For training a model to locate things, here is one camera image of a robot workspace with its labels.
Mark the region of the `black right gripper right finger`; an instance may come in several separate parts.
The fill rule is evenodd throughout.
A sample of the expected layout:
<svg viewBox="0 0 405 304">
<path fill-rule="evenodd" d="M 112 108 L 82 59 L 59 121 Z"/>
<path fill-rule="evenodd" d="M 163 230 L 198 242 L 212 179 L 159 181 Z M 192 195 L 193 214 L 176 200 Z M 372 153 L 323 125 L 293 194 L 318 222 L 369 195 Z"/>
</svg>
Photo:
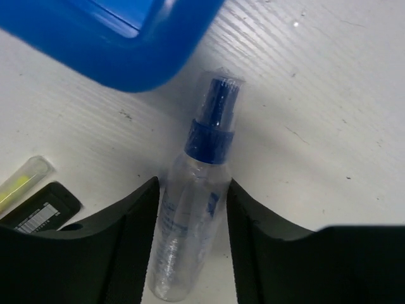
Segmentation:
<svg viewBox="0 0 405 304">
<path fill-rule="evenodd" d="M 227 222 L 239 303 L 403 303 L 404 227 L 330 225 L 311 231 L 238 183 Z"/>
</svg>

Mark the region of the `clear spray bottle blue cap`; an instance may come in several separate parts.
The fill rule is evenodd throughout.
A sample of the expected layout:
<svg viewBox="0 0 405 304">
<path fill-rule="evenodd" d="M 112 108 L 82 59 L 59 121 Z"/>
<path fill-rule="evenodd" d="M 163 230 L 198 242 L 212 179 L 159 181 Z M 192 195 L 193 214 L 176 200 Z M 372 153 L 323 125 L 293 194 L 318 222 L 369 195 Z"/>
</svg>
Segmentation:
<svg viewBox="0 0 405 304">
<path fill-rule="evenodd" d="M 197 83 L 198 111 L 164 179 L 151 247 L 147 284 L 161 300 L 191 292 L 224 217 L 243 85 L 226 70 L 204 72 Z"/>
</svg>

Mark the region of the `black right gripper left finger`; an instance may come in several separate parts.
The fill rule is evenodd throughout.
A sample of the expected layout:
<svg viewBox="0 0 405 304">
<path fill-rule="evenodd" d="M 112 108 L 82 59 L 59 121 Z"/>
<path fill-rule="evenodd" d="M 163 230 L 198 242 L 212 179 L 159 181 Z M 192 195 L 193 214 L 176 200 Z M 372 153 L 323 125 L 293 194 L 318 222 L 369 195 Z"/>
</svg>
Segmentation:
<svg viewBox="0 0 405 304">
<path fill-rule="evenodd" d="M 57 230 L 24 234 L 1 225 L 1 302 L 140 303 L 158 205 L 153 177 Z"/>
</svg>

